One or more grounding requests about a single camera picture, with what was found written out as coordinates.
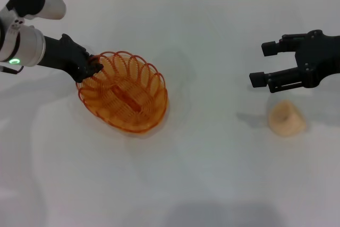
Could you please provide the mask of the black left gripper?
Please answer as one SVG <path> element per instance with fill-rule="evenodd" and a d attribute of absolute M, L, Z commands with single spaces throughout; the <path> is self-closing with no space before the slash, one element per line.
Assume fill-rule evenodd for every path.
<path fill-rule="evenodd" d="M 39 66 L 62 70 L 77 83 L 92 77 L 104 67 L 100 63 L 89 64 L 96 60 L 96 55 L 90 55 L 67 34 L 62 34 L 59 40 L 47 36 L 44 39 L 45 53 Z"/>

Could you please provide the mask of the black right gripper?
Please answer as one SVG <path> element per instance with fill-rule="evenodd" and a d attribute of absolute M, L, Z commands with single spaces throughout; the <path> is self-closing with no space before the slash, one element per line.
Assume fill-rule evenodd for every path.
<path fill-rule="evenodd" d="M 282 35 L 278 42 L 261 45 L 264 56 L 295 52 L 297 68 L 250 73 L 253 88 L 268 87 L 271 93 L 295 88 L 315 88 L 325 77 L 339 74 L 339 36 L 326 36 L 322 30 Z"/>

